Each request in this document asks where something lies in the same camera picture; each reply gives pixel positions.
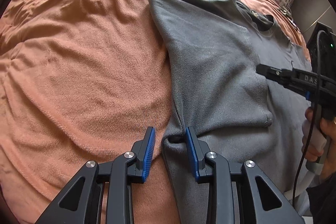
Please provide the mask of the person's right forearm sleeve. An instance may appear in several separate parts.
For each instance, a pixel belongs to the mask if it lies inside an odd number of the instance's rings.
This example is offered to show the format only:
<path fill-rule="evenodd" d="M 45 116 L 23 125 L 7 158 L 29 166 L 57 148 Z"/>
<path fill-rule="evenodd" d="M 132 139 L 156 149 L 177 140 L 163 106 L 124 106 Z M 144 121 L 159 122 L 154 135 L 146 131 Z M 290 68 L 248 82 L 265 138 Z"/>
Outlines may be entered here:
<path fill-rule="evenodd" d="M 313 223 L 335 223 L 335 176 L 328 178 L 322 184 L 307 188 L 310 212 Z"/>

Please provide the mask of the person's right hand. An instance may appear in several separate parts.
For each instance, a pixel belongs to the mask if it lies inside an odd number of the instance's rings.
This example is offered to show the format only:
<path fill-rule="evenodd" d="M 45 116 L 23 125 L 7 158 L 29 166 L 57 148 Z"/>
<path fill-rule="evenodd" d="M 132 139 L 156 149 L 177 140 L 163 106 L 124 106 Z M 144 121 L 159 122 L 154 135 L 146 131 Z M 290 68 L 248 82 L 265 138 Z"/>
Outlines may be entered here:
<path fill-rule="evenodd" d="M 313 126 L 311 139 L 304 158 L 307 161 L 316 161 L 318 157 L 324 153 L 326 144 L 326 138 L 324 136 L 330 137 L 329 152 L 327 153 L 323 169 L 319 175 L 319 180 L 325 181 L 335 173 L 335 121 L 321 119 L 319 127 L 322 131 L 319 131 L 315 125 Z"/>

